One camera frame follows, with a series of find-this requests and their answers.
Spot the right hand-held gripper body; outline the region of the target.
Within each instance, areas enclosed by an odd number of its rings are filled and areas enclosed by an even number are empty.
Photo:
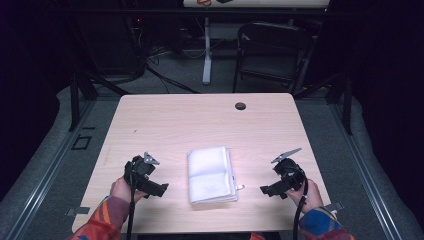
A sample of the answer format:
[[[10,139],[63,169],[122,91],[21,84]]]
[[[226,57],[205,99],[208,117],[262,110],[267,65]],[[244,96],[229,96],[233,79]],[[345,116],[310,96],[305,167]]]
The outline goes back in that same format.
[[[280,176],[281,180],[272,184],[274,192],[285,192],[289,189],[299,190],[305,181],[305,173],[300,166],[290,158],[291,155],[301,151],[301,148],[290,150],[280,154],[272,163],[273,170]]]

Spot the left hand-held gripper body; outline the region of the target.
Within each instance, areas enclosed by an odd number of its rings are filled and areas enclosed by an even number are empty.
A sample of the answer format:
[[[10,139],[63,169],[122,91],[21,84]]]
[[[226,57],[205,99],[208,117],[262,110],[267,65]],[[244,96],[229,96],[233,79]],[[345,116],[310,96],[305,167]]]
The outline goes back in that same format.
[[[142,156],[137,155],[125,165],[124,179],[132,187],[147,187],[154,185],[149,175],[155,170],[159,162],[148,152]]]

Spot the white towel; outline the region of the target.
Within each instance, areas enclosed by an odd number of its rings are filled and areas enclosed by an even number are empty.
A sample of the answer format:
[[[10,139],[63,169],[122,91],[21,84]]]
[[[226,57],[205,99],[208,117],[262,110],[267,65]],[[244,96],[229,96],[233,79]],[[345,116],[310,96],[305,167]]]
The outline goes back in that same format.
[[[192,204],[238,200],[239,189],[225,146],[192,150],[187,155],[189,199]]]

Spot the person's left hand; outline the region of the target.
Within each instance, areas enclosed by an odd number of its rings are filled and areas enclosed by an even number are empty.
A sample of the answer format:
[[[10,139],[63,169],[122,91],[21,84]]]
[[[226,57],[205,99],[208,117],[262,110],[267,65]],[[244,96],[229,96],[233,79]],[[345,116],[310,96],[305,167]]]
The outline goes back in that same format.
[[[118,178],[115,182],[112,183],[110,189],[110,195],[118,197],[124,200],[127,203],[137,203],[143,197],[147,196],[147,193],[142,191],[132,192],[130,186],[125,181],[123,177]]]

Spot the person's right hand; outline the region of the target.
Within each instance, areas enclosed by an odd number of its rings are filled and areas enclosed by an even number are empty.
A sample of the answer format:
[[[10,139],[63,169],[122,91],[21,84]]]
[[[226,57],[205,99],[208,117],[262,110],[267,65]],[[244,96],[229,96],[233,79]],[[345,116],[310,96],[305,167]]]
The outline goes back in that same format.
[[[323,200],[317,184],[308,179],[298,191],[289,189],[285,194],[295,203],[296,206],[300,204],[301,198],[306,195],[305,203],[301,208],[303,214],[307,214],[310,210],[323,206]]]

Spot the grey tape piece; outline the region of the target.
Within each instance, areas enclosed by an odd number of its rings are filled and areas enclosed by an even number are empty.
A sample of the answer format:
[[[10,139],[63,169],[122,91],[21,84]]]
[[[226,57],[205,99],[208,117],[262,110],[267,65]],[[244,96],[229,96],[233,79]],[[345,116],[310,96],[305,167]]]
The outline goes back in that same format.
[[[337,214],[339,211],[344,209],[343,204],[338,201],[325,206],[325,209],[331,212],[332,214]]]
[[[90,211],[89,207],[68,208],[65,215],[76,217],[77,215],[87,215]]]

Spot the black metal stand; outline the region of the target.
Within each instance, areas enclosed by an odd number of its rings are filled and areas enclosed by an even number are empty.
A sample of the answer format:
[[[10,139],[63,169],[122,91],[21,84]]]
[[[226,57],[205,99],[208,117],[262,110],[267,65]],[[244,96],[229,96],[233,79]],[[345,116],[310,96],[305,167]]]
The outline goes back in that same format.
[[[325,99],[328,104],[336,104],[340,98],[343,98],[342,125],[345,131],[351,135],[351,110],[352,110],[352,81],[348,73],[337,73],[317,84],[296,93],[295,99],[302,99],[324,86],[330,85],[330,90]]]
[[[80,121],[79,93],[89,100],[94,101],[98,97],[98,92],[94,84],[98,83],[107,89],[117,93],[120,96],[127,95],[128,91],[121,89],[115,84],[107,81],[105,78],[87,71],[79,71],[73,74],[70,79],[71,96],[71,125],[69,130],[73,131]]]

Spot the black folding chair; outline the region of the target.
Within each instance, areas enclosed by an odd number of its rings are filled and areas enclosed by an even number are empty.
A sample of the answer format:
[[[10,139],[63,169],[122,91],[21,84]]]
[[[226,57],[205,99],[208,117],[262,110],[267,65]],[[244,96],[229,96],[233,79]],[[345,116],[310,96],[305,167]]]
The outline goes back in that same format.
[[[244,76],[282,83],[293,94],[314,44],[305,29],[268,22],[250,22],[237,32],[237,57],[232,92]]]

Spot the dark computer tower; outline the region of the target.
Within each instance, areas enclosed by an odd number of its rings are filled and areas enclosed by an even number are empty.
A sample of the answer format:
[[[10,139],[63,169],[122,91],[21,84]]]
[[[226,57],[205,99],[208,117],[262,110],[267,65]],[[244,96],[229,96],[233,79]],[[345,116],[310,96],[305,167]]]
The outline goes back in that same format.
[[[134,34],[127,18],[114,15],[84,15],[79,26],[89,55],[102,75],[137,76],[144,73],[143,61],[136,53]]]

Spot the white table leg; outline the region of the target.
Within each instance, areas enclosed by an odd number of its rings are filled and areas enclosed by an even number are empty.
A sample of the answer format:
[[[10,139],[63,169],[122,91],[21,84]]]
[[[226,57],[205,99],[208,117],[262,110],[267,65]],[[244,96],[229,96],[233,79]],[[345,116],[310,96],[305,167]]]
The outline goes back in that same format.
[[[202,83],[204,85],[209,85],[211,83],[212,59],[211,59],[211,44],[210,44],[210,23],[208,18],[205,18],[205,23],[204,23],[204,39],[205,39],[205,58],[204,58]]]

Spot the light wooden background table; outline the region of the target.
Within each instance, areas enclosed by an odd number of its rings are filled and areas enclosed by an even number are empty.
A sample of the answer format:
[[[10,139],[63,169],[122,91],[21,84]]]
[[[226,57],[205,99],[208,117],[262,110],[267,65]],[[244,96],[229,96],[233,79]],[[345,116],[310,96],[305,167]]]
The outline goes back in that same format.
[[[330,0],[206,0],[212,8],[327,8]],[[183,0],[189,8],[204,7],[197,0]]]

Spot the aluminium floor rail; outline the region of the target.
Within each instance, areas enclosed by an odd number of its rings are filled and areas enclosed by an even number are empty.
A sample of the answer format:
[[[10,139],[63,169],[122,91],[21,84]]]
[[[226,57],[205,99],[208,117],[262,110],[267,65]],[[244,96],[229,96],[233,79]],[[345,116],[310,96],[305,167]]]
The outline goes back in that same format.
[[[342,123],[342,112],[336,104],[328,105],[333,118],[336,121],[336,125],[339,132],[343,136],[347,143],[351,154],[353,155],[353,162],[356,172],[359,175],[361,184],[367,194],[370,204],[374,210],[374,213],[381,225],[381,228],[387,238],[387,240],[403,240],[396,224],[393,221],[391,214],[389,213],[388,207],[379,190],[377,185],[371,176],[369,168],[364,161],[364,157],[360,152],[358,145],[352,135],[349,135]]]
[[[0,213],[4,213],[4,229],[0,229],[3,240],[23,239],[95,104],[95,101],[83,103],[80,120],[72,131],[69,130],[71,108],[65,103],[61,105],[52,129],[0,203]]]

